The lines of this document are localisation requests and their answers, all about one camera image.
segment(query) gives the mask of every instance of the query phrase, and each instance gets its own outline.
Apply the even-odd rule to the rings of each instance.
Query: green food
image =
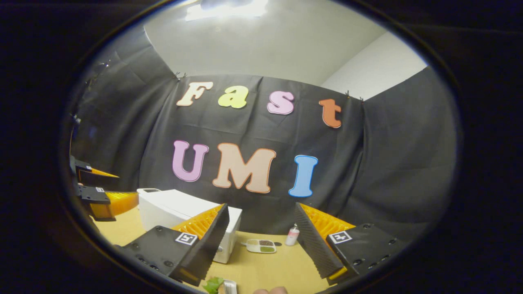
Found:
[[[209,294],[217,294],[218,293],[218,287],[223,283],[222,278],[212,278],[207,281],[207,285],[204,285],[203,288],[209,293]]]
[[[260,247],[260,251],[261,252],[274,252],[274,248],[262,246],[262,247]]]

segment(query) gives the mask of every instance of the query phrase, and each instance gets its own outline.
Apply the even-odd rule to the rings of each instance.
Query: orange letter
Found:
[[[229,181],[229,172],[236,189],[240,189],[243,184],[251,177],[251,181],[245,188],[247,191],[256,193],[269,193],[269,170],[270,164],[276,152],[270,149],[260,148],[254,152],[251,159],[244,163],[240,149],[237,145],[231,143],[221,143],[218,145],[218,150],[222,153],[220,167],[218,169],[218,176],[212,181],[212,184],[221,187],[229,188],[231,182]]]
[[[203,94],[203,89],[201,87],[204,87],[207,90],[210,90],[212,88],[212,82],[193,82],[189,84],[189,88],[187,89],[187,92],[185,92],[185,95],[178,100],[176,105],[178,106],[189,106],[192,104],[192,98],[198,99],[201,97],[201,94]]]
[[[323,106],[323,122],[331,128],[339,128],[342,122],[336,119],[336,112],[341,112],[342,108],[336,105],[334,99],[320,100]]]

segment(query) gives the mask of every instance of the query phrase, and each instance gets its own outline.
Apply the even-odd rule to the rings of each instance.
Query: yellow letter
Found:
[[[225,92],[227,94],[223,94],[218,99],[218,104],[220,106],[232,106],[232,108],[242,108],[245,105],[247,105],[247,102],[245,101],[245,99],[247,98],[247,94],[249,93],[249,89],[247,89],[247,87],[232,86],[225,89]]]
[[[210,90],[212,88],[212,82],[193,82],[189,84],[189,88],[187,89],[187,92],[185,92],[185,95],[178,100],[176,105],[178,106],[189,106],[192,104],[192,98],[198,99],[201,97],[201,94],[203,94],[204,87],[207,90]]]
[[[218,145],[218,150],[222,153],[222,158],[218,168],[218,176],[212,181],[213,185],[229,188],[231,186],[229,172],[231,172],[236,189],[240,189],[250,176],[251,181],[245,186],[248,191],[270,192],[268,186],[269,170],[272,160],[276,157],[274,150],[263,148],[256,150],[247,164],[244,163],[240,149],[235,144],[221,143]]]

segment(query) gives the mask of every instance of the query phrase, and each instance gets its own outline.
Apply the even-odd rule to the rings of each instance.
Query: black fabric backdrop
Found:
[[[82,123],[72,154],[95,168],[121,177],[122,190],[178,189],[243,209],[240,229],[285,234],[294,223],[296,201],[353,224],[374,222],[410,240],[437,219],[448,202],[456,166],[456,130],[451,95],[430,68],[361,102],[300,82],[246,75],[174,78],[154,51],[145,31],[136,27],[98,55],[109,64],[81,95]],[[85,79],[92,76],[86,71]],[[214,82],[189,107],[176,106],[190,82]],[[218,98],[230,86],[249,89],[241,109],[221,107]],[[271,114],[266,105],[274,91],[292,92],[294,111]],[[338,129],[322,120],[322,99],[341,106]],[[173,142],[187,141],[184,168],[192,170],[194,144],[209,147],[196,182],[172,170]],[[244,161],[258,148],[276,151],[267,194],[219,188],[219,143],[239,146]],[[317,157],[313,195],[296,198],[296,155]]]

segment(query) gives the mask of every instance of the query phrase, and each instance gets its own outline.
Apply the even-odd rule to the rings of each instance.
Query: white wall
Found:
[[[427,66],[416,52],[390,32],[376,39],[337,72],[323,88],[369,99],[420,72]]]

